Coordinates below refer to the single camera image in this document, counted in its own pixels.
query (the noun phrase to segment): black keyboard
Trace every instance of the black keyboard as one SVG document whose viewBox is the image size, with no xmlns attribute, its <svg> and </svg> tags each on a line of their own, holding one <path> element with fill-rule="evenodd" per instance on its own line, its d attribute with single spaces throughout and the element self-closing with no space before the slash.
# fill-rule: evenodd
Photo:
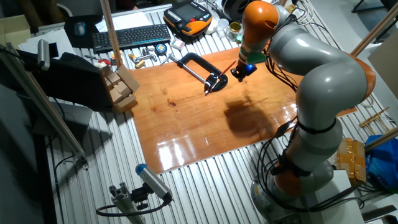
<svg viewBox="0 0 398 224">
<path fill-rule="evenodd" d="M 108 32 L 92 34 L 94 53 L 112 51 Z M 120 49 L 131 49 L 170 42 L 171 37 L 165 24 L 129 28 L 116 31 Z"/>
</svg>

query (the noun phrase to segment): wooden dowel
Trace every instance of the wooden dowel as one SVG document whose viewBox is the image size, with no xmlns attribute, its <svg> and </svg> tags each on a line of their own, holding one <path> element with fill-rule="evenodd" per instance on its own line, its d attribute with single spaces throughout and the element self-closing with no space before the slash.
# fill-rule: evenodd
<svg viewBox="0 0 398 224">
<path fill-rule="evenodd" d="M 378 139 L 365 145 L 365 152 L 369 152 L 370 150 L 374 149 L 375 147 L 378 147 L 381 144 L 384 144 L 397 136 L 398 136 L 398 127 L 391 129 L 386 134 L 383 134 L 382 136 L 380 136 Z"/>
<path fill-rule="evenodd" d="M 113 50 L 114 59 L 118 68 L 123 64 L 122 57 L 120 56 L 120 49 L 118 38 L 116 37 L 116 31 L 113 27 L 111 7 L 109 6 L 108 0 L 100 0 L 102 12 L 104 13 L 104 18 L 106 22 L 106 27 L 108 28 L 109 38 L 111 39 L 111 45 Z"/>
</svg>

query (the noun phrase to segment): small tool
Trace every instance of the small tool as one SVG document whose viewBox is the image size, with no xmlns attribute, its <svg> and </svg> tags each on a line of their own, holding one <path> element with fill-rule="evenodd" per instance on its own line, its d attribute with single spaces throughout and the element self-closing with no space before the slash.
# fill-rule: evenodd
<svg viewBox="0 0 398 224">
<path fill-rule="evenodd" d="M 133 55 L 133 54 L 129 54 L 129 58 L 130 58 L 130 60 L 131 60 L 132 62 L 135 62 L 135 61 L 136 61 L 136 56 Z"/>
<path fill-rule="evenodd" d="M 93 60 L 101 60 L 102 59 L 102 58 L 97 58 L 97 57 L 90 56 L 90 55 L 85 55 L 85 58 L 93 59 Z"/>
<path fill-rule="evenodd" d="M 181 60 L 175 58 L 173 54 L 169 54 L 169 56 L 166 58 L 165 61 L 162 62 L 162 64 L 165 63 L 168 59 L 173 60 L 180 68 L 183 68 L 185 71 L 187 71 L 197 80 L 199 80 L 199 82 L 203 83 L 205 85 L 205 95 L 214 91 L 222 90 L 228 83 L 228 77 L 223 72 L 218 70 L 211 63 L 195 53 L 188 53 L 183 58 L 181 58 Z M 191 60 L 210 72 L 210 75 L 206 78 L 206 80 L 186 65 L 186 63 Z"/>
<path fill-rule="evenodd" d="M 150 52 L 153 52 L 153 51 L 154 51 L 154 49 L 149 49 L 149 48 L 145 47 L 145 48 L 142 50 L 142 55 L 143 55 L 143 56 L 149 55 Z"/>
<path fill-rule="evenodd" d="M 140 69 L 145 65 L 145 60 L 141 60 L 136 63 L 136 69 Z"/>
<path fill-rule="evenodd" d="M 99 63 L 104 62 L 106 65 L 111 65 L 110 61 L 108 61 L 106 59 L 103 59 L 103 58 L 96 58 L 96 57 L 90 56 L 90 55 L 85 55 L 85 58 L 89 58 L 89 59 L 92 59 L 92 60 L 98 60 Z"/>
<path fill-rule="evenodd" d="M 167 47 L 164 44 L 158 44 L 155 47 L 155 54 L 157 56 L 166 56 L 167 53 Z"/>
<path fill-rule="evenodd" d="M 134 63 L 138 63 L 139 61 L 145 60 L 145 59 L 152 59 L 154 62 L 157 62 L 157 58 L 156 58 L 155 55 L 153 55 L 153 54 L 147 54 L 147 55 L 140 56 L 140 57 L 136 58 L 136 59 L 134 60 Z"/>
</svg>

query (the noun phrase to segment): stacked wooden blocks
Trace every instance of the stacked wooden blocks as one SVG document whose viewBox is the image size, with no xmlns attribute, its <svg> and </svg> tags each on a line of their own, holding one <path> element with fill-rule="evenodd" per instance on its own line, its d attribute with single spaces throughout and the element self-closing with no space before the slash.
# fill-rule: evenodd
<svg viewBox="0 0 398 224">
<path fill-rule="evenodd" d="M 109 66 L 101 71 L 114 108 L 120 113 L 132 108 L 136 104 L 134 92 L 139 88 L 139 84 L 129 70 L 121 65 L 117 72 L 113 72 Z"/>
</svg>

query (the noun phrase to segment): black monitor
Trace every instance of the black monitor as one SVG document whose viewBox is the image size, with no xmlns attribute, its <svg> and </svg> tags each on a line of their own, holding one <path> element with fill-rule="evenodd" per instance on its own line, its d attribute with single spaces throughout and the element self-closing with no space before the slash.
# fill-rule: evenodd
<svg viewBox="0 0 398 224">
<path fill-rule="evenodd" d="M 24 60 L 37 63 L 37 55 L 18 50 Z M 23 90 L 0 63 L 0 83 L 15 91 Z M 101 79 L 101 71 L 85 59 L 64 53 L 59 60 L 50 59 L 47 71 L 33 71 L 33 76 L 47 96 L 78 103 L 93 111 L 112 111 L 112 102 Z"/>
</svg>

